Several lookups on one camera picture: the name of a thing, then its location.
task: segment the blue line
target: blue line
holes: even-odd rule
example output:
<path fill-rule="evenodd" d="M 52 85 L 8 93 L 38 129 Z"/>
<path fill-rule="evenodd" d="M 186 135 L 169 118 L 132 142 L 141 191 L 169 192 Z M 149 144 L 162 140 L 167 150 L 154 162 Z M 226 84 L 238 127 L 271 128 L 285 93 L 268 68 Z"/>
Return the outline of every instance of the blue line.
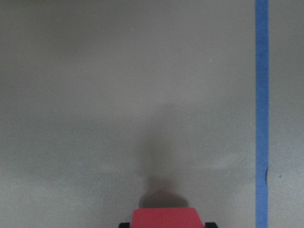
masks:
<path fill-rule="evenodd" d="M 256 228 L 268 226 L 268 0 L 256 0 Z"/>

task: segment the painter's tape strip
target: painter's tape strip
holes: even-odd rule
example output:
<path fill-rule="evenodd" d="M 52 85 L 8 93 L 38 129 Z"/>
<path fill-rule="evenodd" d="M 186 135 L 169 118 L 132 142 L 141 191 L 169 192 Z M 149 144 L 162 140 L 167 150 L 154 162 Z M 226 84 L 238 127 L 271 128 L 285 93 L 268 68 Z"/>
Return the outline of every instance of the painter's tape strip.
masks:
<path fill-rule="evenodd" d="M 256 0 L 256 228 L 268 225 L 268 0 Z"/>

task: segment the red object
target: red object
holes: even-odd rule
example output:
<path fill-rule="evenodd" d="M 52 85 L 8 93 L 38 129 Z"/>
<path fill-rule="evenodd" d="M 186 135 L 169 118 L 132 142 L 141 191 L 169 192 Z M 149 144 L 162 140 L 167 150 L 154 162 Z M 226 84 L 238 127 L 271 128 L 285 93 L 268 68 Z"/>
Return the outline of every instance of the red object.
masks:
<path fill-rule="evenodd" d="M 148 208 L 133 213 L 132 228 L 204 228 L 194 208 Z"/>

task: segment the gray floor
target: gray floor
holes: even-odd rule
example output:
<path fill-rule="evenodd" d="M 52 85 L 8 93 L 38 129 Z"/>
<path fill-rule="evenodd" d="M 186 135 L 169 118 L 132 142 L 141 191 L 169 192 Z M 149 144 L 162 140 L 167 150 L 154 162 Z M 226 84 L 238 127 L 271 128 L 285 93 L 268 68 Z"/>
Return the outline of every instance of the gray floor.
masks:
<path fill-rule="evenodd" d="M 292 2 L 270 4 L 271 228 L 304 223 Z M 254 6 L 3 2 L 0 227 L 115 228 L 149 206 L 255 227 Z"/>

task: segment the black wheel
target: black wheel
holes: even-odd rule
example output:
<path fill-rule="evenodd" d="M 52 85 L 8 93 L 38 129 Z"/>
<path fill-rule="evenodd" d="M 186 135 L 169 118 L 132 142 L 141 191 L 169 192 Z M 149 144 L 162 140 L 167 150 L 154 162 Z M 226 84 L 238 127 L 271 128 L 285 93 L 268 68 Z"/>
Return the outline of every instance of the black wheel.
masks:
<path fill-rule="evenodd" d="M 218 226 L 215 222 L 206 222 L 205 228 L 218 228 Z"/>
<path fill-rule="evenodd" d="M 129 222 L 124 222 L 119 224 L 118 228 L 130 228 L 130 223 Z"/>

